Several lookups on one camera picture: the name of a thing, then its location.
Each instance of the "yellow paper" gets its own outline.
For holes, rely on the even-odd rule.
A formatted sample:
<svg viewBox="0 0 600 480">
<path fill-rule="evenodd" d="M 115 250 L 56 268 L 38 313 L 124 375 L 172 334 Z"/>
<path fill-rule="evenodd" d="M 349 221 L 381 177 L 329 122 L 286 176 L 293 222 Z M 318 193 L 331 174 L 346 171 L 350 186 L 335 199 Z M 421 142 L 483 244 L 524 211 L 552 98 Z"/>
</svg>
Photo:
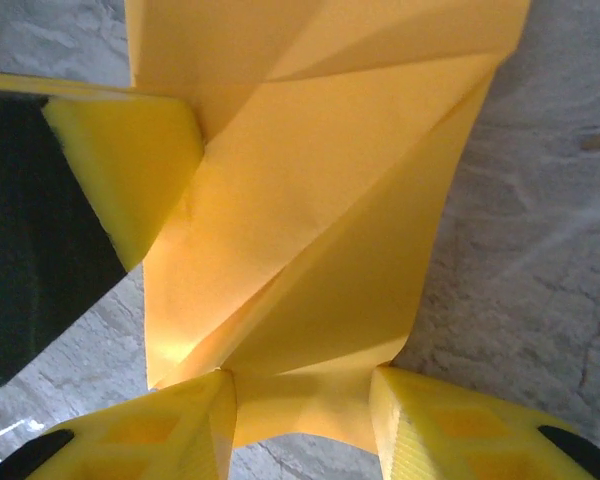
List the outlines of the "yellow paper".
<svg viewBox="0 0 600 480">
<path fill-rule="evenodd" d="M 235 374 L 237 445 L 374 450 L 444 198 L 526 0 L 127 1 L 133 79 L 207 145 L 145 260 L 151 384 Z"/>
</svg>

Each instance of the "stone floor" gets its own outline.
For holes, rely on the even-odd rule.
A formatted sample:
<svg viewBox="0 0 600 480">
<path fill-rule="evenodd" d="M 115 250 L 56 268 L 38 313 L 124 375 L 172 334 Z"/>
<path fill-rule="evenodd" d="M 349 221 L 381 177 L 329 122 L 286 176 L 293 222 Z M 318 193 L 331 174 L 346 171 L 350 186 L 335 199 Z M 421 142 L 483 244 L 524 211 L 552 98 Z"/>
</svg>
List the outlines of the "stone floor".
<svg viewBox="0 0 600 480">
<path fill-rule="evenodd" d="M 0 71 L 126 85 L 122 0 L 0 1 Z M 140 270 L 0 389 L 0 451 L 146 391 Z M 450 192 L 401 367 L 540 408 L 600 445 L 600 0 L 535 2 Z M 231 478 L 379 479 L 309 436 Z"/>
</svg>

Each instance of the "yellow plastic object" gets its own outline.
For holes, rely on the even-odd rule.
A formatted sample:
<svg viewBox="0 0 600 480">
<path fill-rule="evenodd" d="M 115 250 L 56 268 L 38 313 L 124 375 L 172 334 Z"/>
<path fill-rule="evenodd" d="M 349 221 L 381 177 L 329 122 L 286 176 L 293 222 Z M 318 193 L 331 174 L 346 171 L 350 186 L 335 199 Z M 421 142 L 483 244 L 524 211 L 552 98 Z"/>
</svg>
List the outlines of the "yellow plastic object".
<svg viewBox="0 0 600 480">
<path fill-rule="evenodd" d="M 127 0 L 136 88 L 203 162 L 144 263 L 148 377 L 235 373 L 236 445 L 374 450 L 456 162 L 527 0 Z"/>
<path fill-rule="evenodd" d="M 31 480 L 222 480 L 236 419 L 231 375 L 213 372 L 62 423 L 75 438 Z"/>
<path fill-rule="evenodd" d="M 385 480 L 591 480 L 537 427 L 545 413 L 380 367 L 370 397 Z"/>
<path fill-rule="evenodd" d="M 48 97 L 43 114 L 127 270 L 146 255 L 200 164 L 183 101 L 65 80 L 0 74 L 0 90 Z"/>
</svg>

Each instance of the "black surface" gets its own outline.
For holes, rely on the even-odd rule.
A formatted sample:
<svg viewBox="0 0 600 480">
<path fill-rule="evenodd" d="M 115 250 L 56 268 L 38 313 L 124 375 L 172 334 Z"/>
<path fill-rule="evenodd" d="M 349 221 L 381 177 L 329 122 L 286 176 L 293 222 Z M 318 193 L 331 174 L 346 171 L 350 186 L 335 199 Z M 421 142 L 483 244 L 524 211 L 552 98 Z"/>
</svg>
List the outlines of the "black surface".
<svg viewBox="0 0 600 480">
<path fill-rule="evenodd" d="M 589 440 L 558 427 L 538 427 L 551 443 L 567 454 L 596 480 L 600 480 L 600 449 Z"/>
<path fill-rule="evenodd" d="M 74 436 L 71 430 L 57 430 L 29 440 L 0 463 L 0 480 L 25 480 Z"/>
<path fill-rule="evenodd" d="M 0 386 L 125 275 L 45 103 L 0 93 Z"/>
</svg>

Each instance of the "gray marble surface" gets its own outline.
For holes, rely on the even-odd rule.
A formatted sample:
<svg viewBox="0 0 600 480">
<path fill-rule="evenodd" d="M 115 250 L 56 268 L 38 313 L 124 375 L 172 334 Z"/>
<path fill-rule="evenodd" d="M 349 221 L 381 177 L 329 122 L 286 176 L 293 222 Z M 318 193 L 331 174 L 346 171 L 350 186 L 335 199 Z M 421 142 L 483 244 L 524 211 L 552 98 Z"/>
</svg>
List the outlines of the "gray marble surface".
<svg viewBox="0 0 600 480">
<path fill-rule="evenodd" d="M 0 1 L 0 71 L 126 85 L 122 3 Z M 136 270 L 0 389 L 0 451 L 144 393 L 142 314 Z M 535 2 L 460 163 L 395 363 L 546 410 L 600 445 L 600 0 Z M 380 470 L 293 435 L 238 450 L 231 478 Z"/>
</svg>

